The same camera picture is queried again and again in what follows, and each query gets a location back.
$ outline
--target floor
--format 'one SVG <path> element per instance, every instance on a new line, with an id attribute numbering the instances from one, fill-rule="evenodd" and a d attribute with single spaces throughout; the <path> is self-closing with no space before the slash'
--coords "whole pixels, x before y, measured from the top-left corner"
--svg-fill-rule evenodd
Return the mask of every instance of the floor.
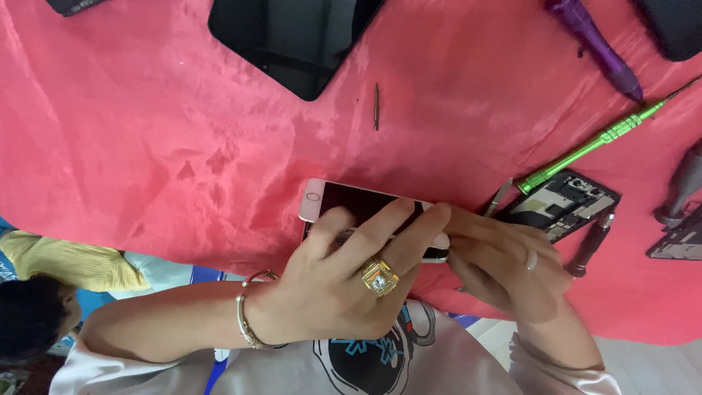
<path id="1" fill-rule="evenodd" d="M 481 319 L 468 332 L 508 369 L 509 343 L 516 329 L 510 321 Z M 676 347 L 595 339 L 622 394 L 702 395 L 702 339 Z"/>

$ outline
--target rose gold iphone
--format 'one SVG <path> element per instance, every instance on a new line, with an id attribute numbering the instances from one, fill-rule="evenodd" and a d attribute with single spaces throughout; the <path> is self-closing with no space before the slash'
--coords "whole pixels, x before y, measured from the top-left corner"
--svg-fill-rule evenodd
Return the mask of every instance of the rose gold iphone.
<path id="1" fill-rule="evenodd" d="M 322 179 L 309 179 L 305 187 L 305 192 L 303 193 L 303 200 L 300 203 L 300 211 L 298 214 L 303 221 L 314 223 L 329 209 L 344 206 L 356 218 L 357 224 L 362 224 L 397 198 L 399 198 L 399 196 L 376 192 L 374 190 L 333 183 Z M 415 200 L 414 213 L 395 231 L 393 237 L 402 232 L 409 224 L 414 222 L 424 210 L 431 206 L 432 204 L 429 202 Z M 445 253 L 439 253 L 441 257 L 436 258 L 434 261 L 446 261 L 445 258 L 448 257 L 449 247 L 449 237 L 446 233 L 437 236 L 431 248 L 445 251 Z M 436 255 L 436 251 L 432 252 L 433 257 L 436 257 Z"/>

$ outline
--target yellow striped shirt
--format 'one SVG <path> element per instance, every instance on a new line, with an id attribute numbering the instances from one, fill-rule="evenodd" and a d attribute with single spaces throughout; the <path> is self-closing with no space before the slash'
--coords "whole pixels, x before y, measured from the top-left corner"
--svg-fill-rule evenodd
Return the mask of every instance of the yellow striped shirt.
<path id="1" fill-rule="evenodd" d="M 0 250 L 14 264 L 20 280 L 46 274 L 64 284 L 96 292 L 150 288 L 144 275 L 114 248 L 12 231 L 0 238 Z"/>

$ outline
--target black hair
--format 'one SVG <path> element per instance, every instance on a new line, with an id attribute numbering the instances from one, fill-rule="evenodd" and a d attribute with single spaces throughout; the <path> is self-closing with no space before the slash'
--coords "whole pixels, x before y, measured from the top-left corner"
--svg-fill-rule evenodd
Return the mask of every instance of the black hair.
<path id="1" fill-rule="evenodd" d="M 69 312 L 62 283 L 48 276 L 0 283 L 0 361 L 15 363 L 45 354 Z"/>

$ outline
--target hand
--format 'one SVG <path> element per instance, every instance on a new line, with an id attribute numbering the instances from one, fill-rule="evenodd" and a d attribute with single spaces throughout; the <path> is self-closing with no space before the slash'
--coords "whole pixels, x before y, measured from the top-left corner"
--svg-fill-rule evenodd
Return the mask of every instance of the hand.
<path id="1" fill-rule="evenodd" d="M 378 339 L 387 334 L 419 273 L 424 252 L 451 215 L 448 205 L 434 205 L 388 243 L 413 211 L 412 200 L 395 200 L 339 247 L 336 236 L 353 225 L 353 218 L 342 207 L 329 210 L 293 253 L 280 280 L 268 284 L 266 303 L 261 303 L 267 317 L 247 311 L 252 331 L 263 342 L 279 344 L 281 338 L 271 331 L 274 316 L 284 325 L 285 342 Z M 396 288 L 383 297 L 366 287 L 359 272 L 375 254 L 399 277 Z"/>
<path id="2" fill-rule="evenodd" d="M 571 276 L 544 232 L 458 207 L 444 231 L 451 239 L 449 265 L 471 295 L 525 323 L 556 316 Z M 526 267 L 530 250 L 537 254 L 533 271 Z"/>

